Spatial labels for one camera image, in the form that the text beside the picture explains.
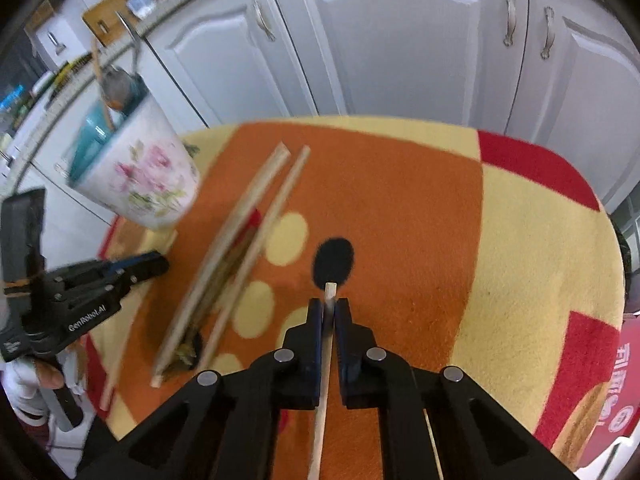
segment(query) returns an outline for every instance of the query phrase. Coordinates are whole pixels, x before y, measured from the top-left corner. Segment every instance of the white cabinet door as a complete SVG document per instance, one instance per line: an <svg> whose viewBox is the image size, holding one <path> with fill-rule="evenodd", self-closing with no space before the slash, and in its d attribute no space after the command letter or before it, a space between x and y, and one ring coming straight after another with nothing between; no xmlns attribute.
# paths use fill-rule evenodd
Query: white cabinet door
<svg viewBox="0 0 640 480"><path fill-rule="evenodd" d="M47 269L95 258L109 224L85 209L30 165L18 191L34 187L47 190L41 238L41 250L47 259Z"/></svg>
<svg viewBox="0 0 640 480"><path fill-rule="evenodd" d="M127 50L114 62L114 65L130 71L131 61L132 53ZM205 127L196 111L182 95L180 89L171 81L166 70L162 68L162 65L146 44L143 45L140 53L138 69L149 91L158 101L176 132L185 134ZM84 121L87 110L97 98L98 85L93 81L68 106L65 113L49 133L49 137L37 151L33 163L38 170L52 180L60 189L72 196L74 200L83 204L104 221L111 222L114 217L113 212L85 198L66 184L65 171L71 162L72 146L78 129Z"/></svg>
<svg viewBox="0 0 640 480"><path fill-rule="evenodd" d="M638 51L597 0L530 0L529 9L507 133L562 155L611 212L640 180Z"/></svg>
<svg viewBox="0 0 640 480"><path fill-rule="evenodd" d="M527 0L277 0L320 114L430 119L504 132Z"/></svg>
<svg viewBox="0 0 640 480"><path fill-rule="evenodd" d="M148 41L209 126L316 114L275 0L195 0Z"/></svg>

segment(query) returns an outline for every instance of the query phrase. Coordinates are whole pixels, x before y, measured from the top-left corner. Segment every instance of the black object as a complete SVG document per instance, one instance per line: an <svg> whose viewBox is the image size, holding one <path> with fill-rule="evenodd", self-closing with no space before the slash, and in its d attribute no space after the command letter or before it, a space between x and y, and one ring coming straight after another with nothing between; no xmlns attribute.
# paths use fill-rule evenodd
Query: black object
<svg viewBox="0 0 640 480"><path fill-rule="evenodd" d="M30 355L61 369L58 355L120 310L133 283L164 274L169 263L157 251L116 262L89 260L45 271L40 254L45 190L34 189L2 202L0 248L8 317L0 327L5 362ZM41 389L58 427L82 423L82 409L63 386Z"/></svg>
<svg viewBox="0 0 640 480"><path fill-rule="evenodd" d="M353 268L353 246L346 238L328 238L320 244L312 264L314 285L324 290L327 283L341 286Z"/></svg>
<svg viewBox="0 0 640 480"><path fill-rule="evenodd" d="M284 347L244 371L201 372L79 480L267 480L281 409L319 403L322 303ZM574 475L457 367L411 367L335 304L338 375L349 409L378 410L386 480L570 480ZM428 414L437 458L431 445Z"/></svg>

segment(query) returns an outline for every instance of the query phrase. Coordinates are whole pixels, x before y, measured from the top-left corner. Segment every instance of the finger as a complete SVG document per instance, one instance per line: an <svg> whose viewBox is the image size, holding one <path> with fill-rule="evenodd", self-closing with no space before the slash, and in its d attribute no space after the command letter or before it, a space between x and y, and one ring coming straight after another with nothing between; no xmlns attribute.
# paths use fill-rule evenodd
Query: finger
<svg viewBox="0 0 640 480"><path fill-rule="evenodd" d="M49 390L57 390L65 385L65 379L59 370L42 361L35 360L34 362L36 376L38 377L38 382L41 387L48 388Z"/></svg>

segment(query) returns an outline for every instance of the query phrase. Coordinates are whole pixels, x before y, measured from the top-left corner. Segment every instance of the floral cup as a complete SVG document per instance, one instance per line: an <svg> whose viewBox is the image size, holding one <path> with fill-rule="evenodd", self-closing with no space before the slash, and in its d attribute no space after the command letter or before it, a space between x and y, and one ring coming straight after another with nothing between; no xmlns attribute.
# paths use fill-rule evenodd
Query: floral cup
<svg viewBox="0 0 640 480"><path fill-rule="evenodd" d="M188 211L199 180L180 137L149 94L75 188L114 213L157 230Z"/></svg>

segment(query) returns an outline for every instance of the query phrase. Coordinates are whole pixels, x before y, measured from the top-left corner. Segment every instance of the orange fabric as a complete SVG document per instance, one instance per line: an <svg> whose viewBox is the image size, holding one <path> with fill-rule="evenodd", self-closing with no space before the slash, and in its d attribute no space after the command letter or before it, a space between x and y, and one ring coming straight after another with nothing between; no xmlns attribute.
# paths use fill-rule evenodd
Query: orange fabric
<svg viewBox="0 0 640 480"><path fill-rule="evenodd" d="M305 219L306 243L287 266L258 261L251 280L273 291L270 323L254 338L242 338L230 323L220 354L232 354L247 367L276 348L287 316L320 295L310 279L316 248L328 237L342 236L353 244L355 258L339 294L350 299L354 320L372 328L380 346L424 369L461 365L530 431L543 412L557 415L546 402L570 312L614 329L622 322L622 263L602 208L584 207L482 162L469 128L434 124L430 129L421 121L373 118L360 123L365 130L375 126L374 134L293 122L247 124L233 133L176 227L170 272L153 284L134 320L118 392L135 421L191 377L173 378L159 389L149 386L156 351L211 240L280 140L292 160L304 144L311 147L284 209ZM400 128L396 137L405 132L411 141L386 135L389 128ZM260 211L266 211L286 173L276 179ZM215 315L203 330L205 339L214 320ZM588 334L582 344L590 344ZM600 411L605 387L584 397L572 425L588 426L585 420ZM562 450L562 460L571 464L583 443L563 439L585 439L586 432L572 431L565 424L569 415L558 415L564 430L554 450ZM306 475L312 421L311 412L287 414L274 479ZM379 450L376 413L341 406L334 356L322 476L381 478Z"/></svg>

